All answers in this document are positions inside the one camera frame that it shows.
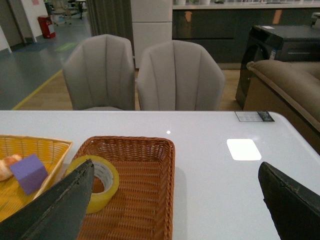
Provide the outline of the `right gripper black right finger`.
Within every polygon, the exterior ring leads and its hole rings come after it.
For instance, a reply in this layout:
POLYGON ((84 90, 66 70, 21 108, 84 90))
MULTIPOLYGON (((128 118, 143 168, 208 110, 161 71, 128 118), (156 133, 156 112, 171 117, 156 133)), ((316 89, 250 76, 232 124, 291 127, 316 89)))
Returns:
POLYGON ((320 238, 320 196, 268 162, 258 169, 264 202, 282 240, 320 238))

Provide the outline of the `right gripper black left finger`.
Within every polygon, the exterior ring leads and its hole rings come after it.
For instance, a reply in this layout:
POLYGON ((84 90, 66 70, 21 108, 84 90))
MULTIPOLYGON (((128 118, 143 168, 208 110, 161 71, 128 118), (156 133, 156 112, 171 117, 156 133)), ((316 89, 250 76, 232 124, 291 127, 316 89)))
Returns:
POLYGON ((94 164, 89 159, 25 207, 1 221, 2 240, 77 239, 93 183, 94 164))

